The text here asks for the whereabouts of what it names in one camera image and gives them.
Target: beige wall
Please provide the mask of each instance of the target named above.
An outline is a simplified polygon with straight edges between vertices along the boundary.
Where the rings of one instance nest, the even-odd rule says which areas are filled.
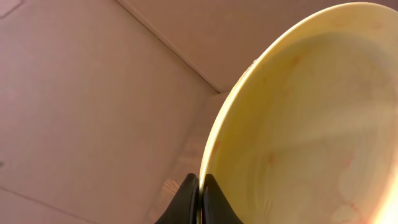
[[[25,0],[0,19],[0,222],[140,223],[215,93],[115,1]]]
[[[117,0],[219,91],[301,19],[350,0]],[[397,0],[370,0],[398,9]]]

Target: cream-colored dish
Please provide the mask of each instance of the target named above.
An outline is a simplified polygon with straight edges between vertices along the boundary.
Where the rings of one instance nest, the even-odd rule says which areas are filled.
[[[398,12],[358,2],[279,37],[213,125],[213,174],[244,223],[398,223]]]

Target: floor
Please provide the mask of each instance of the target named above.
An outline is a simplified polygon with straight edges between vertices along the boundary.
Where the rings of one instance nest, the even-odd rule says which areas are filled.
[[[142,223],[217,92],[116,1],[5,1],[0,223]]]

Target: black object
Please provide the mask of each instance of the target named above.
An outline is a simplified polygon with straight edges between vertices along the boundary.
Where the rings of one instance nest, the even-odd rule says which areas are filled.
[[[213,175],[206,175],[202,198],[198,198],[198,189],[198,178],[188,174],[156,224],[197,224],[198,206],[201,206],[203,224],[243,224]]]

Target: yellow bowl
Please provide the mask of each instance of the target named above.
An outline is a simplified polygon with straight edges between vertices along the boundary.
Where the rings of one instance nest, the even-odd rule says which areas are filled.
[[[398,223],[398,12],[322,10],[242,75],[213,125],[213,174],[244,223]]]

